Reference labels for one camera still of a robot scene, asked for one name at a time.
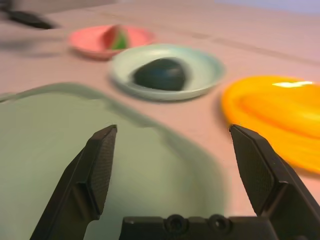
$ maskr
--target plastic tray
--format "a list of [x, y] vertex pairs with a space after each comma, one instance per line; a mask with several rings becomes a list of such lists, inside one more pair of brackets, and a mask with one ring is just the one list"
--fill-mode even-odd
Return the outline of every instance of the plastic tray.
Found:
[[223, 175], [185, 138], [74, 83], [0, 99], [0, 239], [28, 240], [64, 169], [91, 135], [117, 124], [104, 213], [85, 240], [117, 240], [124, 216], [223, 214]]

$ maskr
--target toy watermelon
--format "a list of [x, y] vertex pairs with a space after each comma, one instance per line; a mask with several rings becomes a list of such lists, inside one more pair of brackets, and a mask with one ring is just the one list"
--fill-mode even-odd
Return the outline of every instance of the toy watermelon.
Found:
[[102, 36], [106, 49], [120, 50], [129, 47], [129, 40], [124, 28], [120, 25], [110, 27]]

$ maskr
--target orange plate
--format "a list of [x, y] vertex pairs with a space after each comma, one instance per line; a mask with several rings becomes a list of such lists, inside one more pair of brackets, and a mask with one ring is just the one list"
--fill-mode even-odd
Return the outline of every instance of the orange plate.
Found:
[[264, 136], [292, 166], [320, 174], [320, 85], [281, 76], [253, 76], [222, 96], [229, 124]]

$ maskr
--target pink table surface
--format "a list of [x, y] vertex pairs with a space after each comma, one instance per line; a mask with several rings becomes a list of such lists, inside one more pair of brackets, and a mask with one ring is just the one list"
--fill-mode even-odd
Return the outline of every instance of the pink table surface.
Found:
[[[130, 11], [135, 10], [133, 5], [130, 7]], [[132, 14], [127, 18], [112, 16], [110, 13], [104, 14], [109, 8], [110, 12], [113, 11], [112, 9], [129, 11], [125, 4], [116, 4], [50, 14], [50, 18], [63, 25], [61, 29], [50, 31], [35, 31], [1, 23], [0, 93], [21, 92], [58, 82], [75, 82], [103, 91], [110, 97], [171, 127], [211, 153], [223, 167], [228, 183], [229, 202], [226, 215], [254, 215], [239, 176], [232, 142], [220, 111], [220, 96], [228, 84], [249, 75], [289, 75], [317, 81], [320, 75], [319, 66], [314, 62], [283, 57], [281, 54], [280, 56], [272, 55], [221, 44], [214, 41], [212, 37], [201, 37], [206, 36], [205, 32], [201, 33], [201, 29], [199, 29], [200, 33], [193, 35], [189, 31], [179, 29], [177, 23], [174, 28], [158, 25], [143, 19], [138, 13], [136, 13], [137, 16]], [[179, 10], [178, 14], [182, 15], [186, 11], [190, 12], [189, 8], [185, 5], [176, 7], [175, 10]], [[155, 16], [159, 14], [154, 4], [149, 5], [148, 11]], [[109, 82], [107, 63], [75, 56], [68, 50], [66, 42], [67, 34], [78, 28], [115, 23], [148, 27], [157, 34], [158, 41], [161, 43], [186, 45], [214, 54], [225, 64], [226, 75], [221, 84], [208, 95], [192, 101], [154, 103], [123, 94]], [[306, 56], [305, 59], [314, 61], [311, 55]], [[302, 170], [297, 171], [320, 203], [320, 176]]]

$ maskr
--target light blue bowl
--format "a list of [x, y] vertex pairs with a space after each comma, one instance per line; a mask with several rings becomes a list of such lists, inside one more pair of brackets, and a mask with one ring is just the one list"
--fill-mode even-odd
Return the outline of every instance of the light blue bowl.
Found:
[[[161, 58], [178, 58], [189, 72], [181, 91], [165, 91], [142, 87], [133, 83], [133, 72], [141, 66]], [[224, 75], [223, 64], [213, 56], [196, 49], [172, 44], [153, 44], [135, 47], [115, 56], [111, 62], [111, 79], [124, 91], [161, 101], [177, 101], [204, 95], [216, 86]]]

